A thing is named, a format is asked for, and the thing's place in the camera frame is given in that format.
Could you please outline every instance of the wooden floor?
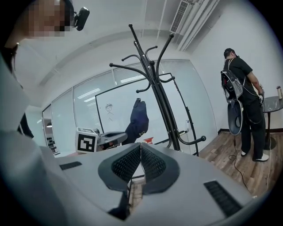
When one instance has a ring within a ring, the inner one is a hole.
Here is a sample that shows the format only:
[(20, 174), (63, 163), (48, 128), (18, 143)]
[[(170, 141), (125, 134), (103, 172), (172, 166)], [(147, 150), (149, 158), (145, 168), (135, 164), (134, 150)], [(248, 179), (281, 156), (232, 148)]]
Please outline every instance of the wooden floor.
[[(264, 150), (271, 157), (267, 162), (253, 162), (252, 147), (247, 156), (241, 157), (241, 135), (236, 136), (236, 150), (238, 152), (236, 167), (243, 173), (244, 181), (253, 196), (260, 196), (274, 186), (283, 166), (283, 133), (272, 133), (277, 145), (271, 151)], [(214, 164), (218, 169), (243, 185), (241, 174), (234, 168), (234, 162), (229, 155), (235, 154), (234, 136), (229, 132), (221, 132), (208, 146), (199, 153), (201, 158)]]

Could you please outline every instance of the red drawing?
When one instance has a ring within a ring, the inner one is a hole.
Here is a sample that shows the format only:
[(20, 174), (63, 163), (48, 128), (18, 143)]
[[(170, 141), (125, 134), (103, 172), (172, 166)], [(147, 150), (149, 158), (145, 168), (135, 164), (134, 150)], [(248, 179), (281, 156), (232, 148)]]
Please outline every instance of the red drawing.
[(152, 140), (153, 140), (153, 137), (144, 139), (145, 142), (153, 144)]

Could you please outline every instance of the baseboard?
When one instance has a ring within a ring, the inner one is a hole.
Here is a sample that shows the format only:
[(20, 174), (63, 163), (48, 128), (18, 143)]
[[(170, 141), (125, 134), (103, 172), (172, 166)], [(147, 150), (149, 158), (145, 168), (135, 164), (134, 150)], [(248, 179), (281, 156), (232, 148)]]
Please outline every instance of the baseboard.
[[(219, 135), (221, 132), (230, 132), (230, 130), (229, 130), (229, 129), (220, 129), (220, 130), (218, 131), (218, 135)], [(270, 132), (283, 132), (283, 128), (270, 129)]]

